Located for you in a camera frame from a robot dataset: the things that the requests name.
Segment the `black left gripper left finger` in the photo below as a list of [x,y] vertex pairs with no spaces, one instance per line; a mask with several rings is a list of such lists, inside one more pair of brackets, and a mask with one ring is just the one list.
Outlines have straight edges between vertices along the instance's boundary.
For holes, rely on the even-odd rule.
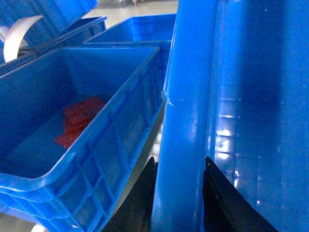
[[149,159],[123,204],[104,232],[149,232],[156,182],[156,162]]

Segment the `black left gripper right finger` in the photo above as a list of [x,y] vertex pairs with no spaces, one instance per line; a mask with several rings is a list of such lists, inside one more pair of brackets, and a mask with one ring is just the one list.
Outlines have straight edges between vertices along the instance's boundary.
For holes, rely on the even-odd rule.
[[205,158],[203,226],[206,232],[276,232],[235,189],[210,157]]

